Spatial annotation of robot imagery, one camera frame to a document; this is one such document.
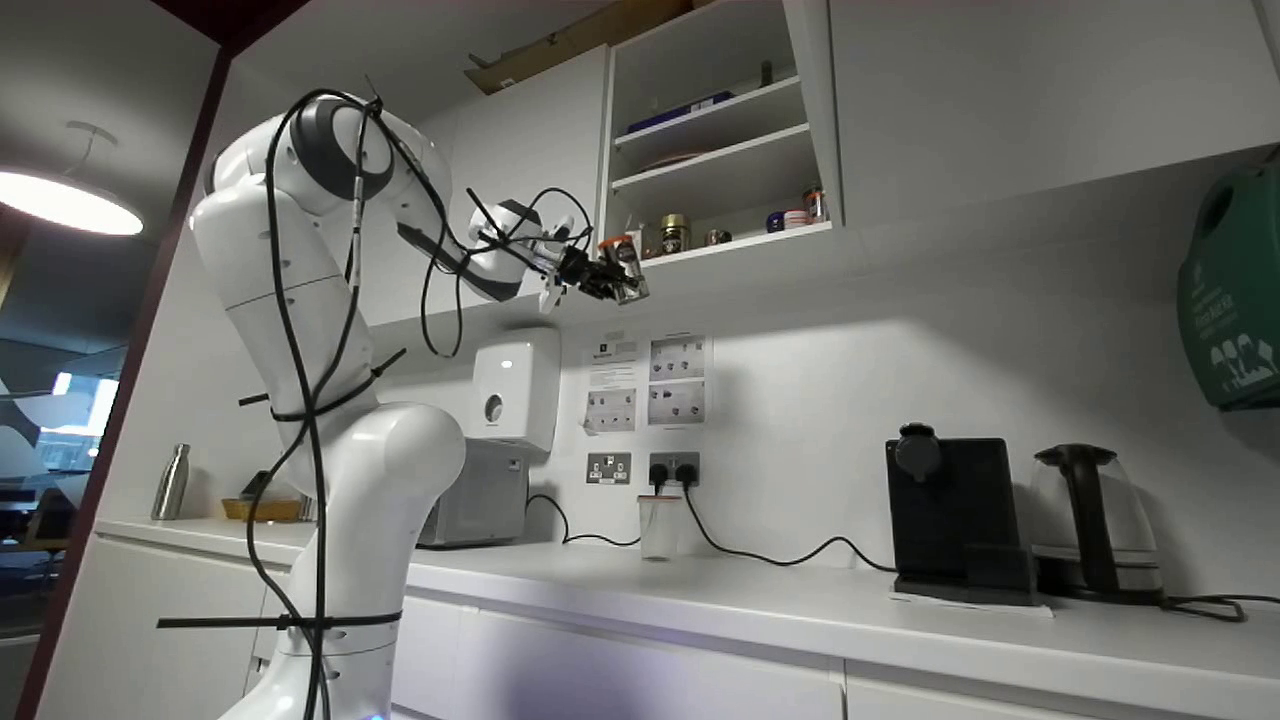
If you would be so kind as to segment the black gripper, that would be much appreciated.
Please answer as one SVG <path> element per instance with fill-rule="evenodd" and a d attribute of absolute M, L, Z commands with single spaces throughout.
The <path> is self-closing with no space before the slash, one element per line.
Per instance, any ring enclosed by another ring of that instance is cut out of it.
<path fill-rule="evenodd" d="M 619 274 L 640 274 L 640 255 L 630 243 L 595 243 L 595 259 L 579 250 L 568 250 L 556 266 L 556 282 L 590 297 L 590 300 L 614 300 L 614 305 L 635 305 L 647 300 L 647 282 L 644 277 L 619 277 Z"/>

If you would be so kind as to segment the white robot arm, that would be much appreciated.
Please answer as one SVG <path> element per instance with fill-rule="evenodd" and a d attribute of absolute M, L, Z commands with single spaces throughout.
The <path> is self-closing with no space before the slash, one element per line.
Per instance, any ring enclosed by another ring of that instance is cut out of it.
<path fill-rule="evenodd" d="M 426 507 L 459 479 L 463 428 L 426 406 L 382 406 L 382 362 L 359 318 L 359 250 L 400 239 L 486 300 L 525 282 L 630 305 L 640 266 L 585 219 L 518 200 L 481 205 L 455 233 L 435 148 L 382 104 L 311 88 L 217 157 L 189 233 L 234 325 L 285 457 L 315 503 L 296 565 L 268 583 L 280 613 L 261 682 L 218 720 L 389 720 L 404 579 Z"/>

